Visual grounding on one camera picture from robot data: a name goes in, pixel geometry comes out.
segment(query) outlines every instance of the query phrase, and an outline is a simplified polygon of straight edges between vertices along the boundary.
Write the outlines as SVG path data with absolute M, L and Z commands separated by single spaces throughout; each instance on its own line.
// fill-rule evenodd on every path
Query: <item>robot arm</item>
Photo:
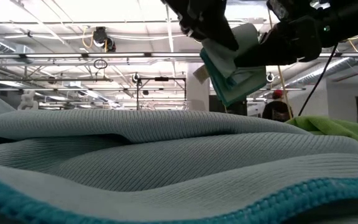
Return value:
M 358 0 L 319 0 L 330 7 L 315 9 L 311 0 L 268 0 L 280 19 L 260 44 L 235 60 L 238 67 L 289 65 L 316 59 L 323 47 L 358 35 Z M 226 1 L 165 0 L 178 15 L 184 34 L 237 50 L 238 44 L 224 17 Z

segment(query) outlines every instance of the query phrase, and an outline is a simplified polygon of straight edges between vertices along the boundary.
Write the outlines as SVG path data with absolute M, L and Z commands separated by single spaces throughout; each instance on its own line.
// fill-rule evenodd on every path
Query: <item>teal towel edge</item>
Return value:
M 345 199 L 358 199 L 358 178 L 311 179 L 285 187 L 243 209 L 211 218 L 161 222 L 124 222 L 87 217 L 64 211 L 30 198 L 0 182 L 0 214 L 24 223 L 281 223 L 301 212 Z
M 201 57 L 201 59 L 203 59 L 204 64 L 206 65 L 205 67 L 206 67 L 207 71 L 209 72 L 209 77 L 211 79 L 212 85 L 217 86 L 216 80 L 213 77 L 213 75 L 211 75 L 211 74 L 216 73 L 216 72 L 219 73 L 219 70 L 212 63 L 211 59 L 209 59 L 208 54 L 206 53 L 205 49 L 201 49 L 200 57 Z M 251 94 L 251 93 L 257 91 L 258 89 L 262 88 L 265 85 L 266 85 L 266 83 L 256 86 L 255 88 L 251 89 L 250 91 L 247 91 L 244 94 L 242 94 L 241 96 L 238 96 L 237 98 L 230 100 L 230 101 L 227 101 L 223 98 L 223 94 L 220 89 L 215 88 L 215 92 L 216 92 L 218 98 L 220 100 L 222 100 L 222 103 L 224 106 L 230 106 L 231 104 L 233 104 L 237 101 L 243 100 L 244 96 L 247 96 L 248 94 Z

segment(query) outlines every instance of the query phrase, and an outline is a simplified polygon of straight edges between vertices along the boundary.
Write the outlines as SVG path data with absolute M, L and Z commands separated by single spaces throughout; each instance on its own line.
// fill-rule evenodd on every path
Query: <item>light blue towel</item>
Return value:
M 237 51 L 219 45 L 211 39 L 202 41 L 200 57 L 211 78 L 215 92 L 225 106 L 244 101 L 246 96 L 266 85 L 266 67 L 237 67 L 234 59 L 256 45 L 258 34 L 253 24 L 232 29 L 239 44 Z
M 346 219 L 333 203 L 358 199 L 350 138 L 221 113 L 5 107 L 0 223 L 358 223 L 358 204 Z

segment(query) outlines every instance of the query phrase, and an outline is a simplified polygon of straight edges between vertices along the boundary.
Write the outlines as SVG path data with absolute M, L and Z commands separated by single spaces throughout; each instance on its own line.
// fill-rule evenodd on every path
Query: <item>person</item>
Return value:
M 290 109 L 290 111 L 288 111 L 288 106 L 282 99 L 283 91 L 275 90 L 273 92 L 273 101 L 265 106 L 262 118 L 286 122 L 290 119 L 290 113 L 293 117 L 292 110 Z

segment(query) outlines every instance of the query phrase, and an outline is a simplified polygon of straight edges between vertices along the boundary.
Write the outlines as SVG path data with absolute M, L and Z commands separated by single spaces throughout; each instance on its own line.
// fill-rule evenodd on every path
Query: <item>white column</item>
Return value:
M 193 73 L 203 66 L 203 63 L 189 63 L 186 76 L 186 94 L 189 110 L 209 111 L 209 79 L 201 84 Z

